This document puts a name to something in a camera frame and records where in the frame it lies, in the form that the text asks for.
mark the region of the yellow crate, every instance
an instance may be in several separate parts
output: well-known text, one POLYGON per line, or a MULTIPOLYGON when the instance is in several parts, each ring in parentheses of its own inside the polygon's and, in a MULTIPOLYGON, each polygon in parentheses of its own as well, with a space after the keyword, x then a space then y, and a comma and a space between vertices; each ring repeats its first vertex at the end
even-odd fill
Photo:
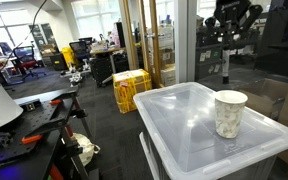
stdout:
POLYGON ((75 64, 75 67, 79 65, 79 61, 75 59, 75 55, 71 47, 63 48, 62 53, 63 53, 67 67, 70 67, 70 62, 75 64))
POLYGON ((152 89, 151 77, 143 69, 113 74, 114 94, 121 113, 136 110, 133 96, 152 89))

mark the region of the clear plastic lid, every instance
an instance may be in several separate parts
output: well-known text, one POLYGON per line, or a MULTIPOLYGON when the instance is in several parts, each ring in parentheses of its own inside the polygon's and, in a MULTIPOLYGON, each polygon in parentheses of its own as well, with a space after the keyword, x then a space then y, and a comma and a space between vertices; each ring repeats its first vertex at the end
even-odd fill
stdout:
POLYGON ((288 128, 245 108, 239 134, 215 131, 214 91, 184 83, 134 101, 171 179, 218 179, 288 149, 288 128))

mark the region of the paper cup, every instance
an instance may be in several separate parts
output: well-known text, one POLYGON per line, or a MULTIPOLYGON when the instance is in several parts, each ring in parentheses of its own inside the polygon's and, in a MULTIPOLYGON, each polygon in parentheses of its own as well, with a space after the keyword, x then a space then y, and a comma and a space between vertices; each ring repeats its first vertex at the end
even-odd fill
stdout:
POLYGON ((215 93, 216 132, 225 138, 235 138, 247 96, 238 91, 218 91, 215 93))

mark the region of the glass door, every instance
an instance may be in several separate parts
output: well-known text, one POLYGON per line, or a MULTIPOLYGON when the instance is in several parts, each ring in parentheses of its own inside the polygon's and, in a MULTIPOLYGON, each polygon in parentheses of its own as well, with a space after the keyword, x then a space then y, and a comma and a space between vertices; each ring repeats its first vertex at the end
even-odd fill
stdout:
POLYGON ((138 0, 137 3, 144 64, 153 86, 174 85, 174 0, 138 0))

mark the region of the cable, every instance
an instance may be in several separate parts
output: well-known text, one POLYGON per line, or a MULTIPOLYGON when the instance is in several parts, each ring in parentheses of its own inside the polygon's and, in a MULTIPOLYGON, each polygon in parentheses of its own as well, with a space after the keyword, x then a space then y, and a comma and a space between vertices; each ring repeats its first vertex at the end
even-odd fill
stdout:
POLYGON ((5 66, 7 65, 7 63, 9 62, 12 54, 15 54, 15 49, 18 48, 19 46, 21 46, 26 40, 27 38, 30 36, 30 34, 32 34, 34 28, 35 28, 35 21, 36 21, 36 17, 38 15, 38 13, 40 12, 40 10, 42 9, 42 7, 44 6, 44 4, 46 3, 47 0, 44 0, 44 2, 41 4, 41 6, 38 8, 38 10, 36 11, 35 13, 35 16, 33 18, 33 24, 32 24, 32 28, 30 30, 30 32, 28 33, 28 35, 25 37, 25 39, 20 43, 18 44, 15 48, 13 48, 12 52, 10 53, 10 55, 7 57, 7 60, 6 62, 4 63, 4 65, 2 66, 2 68, 0 68, 0 72, 5 68, 5 66))

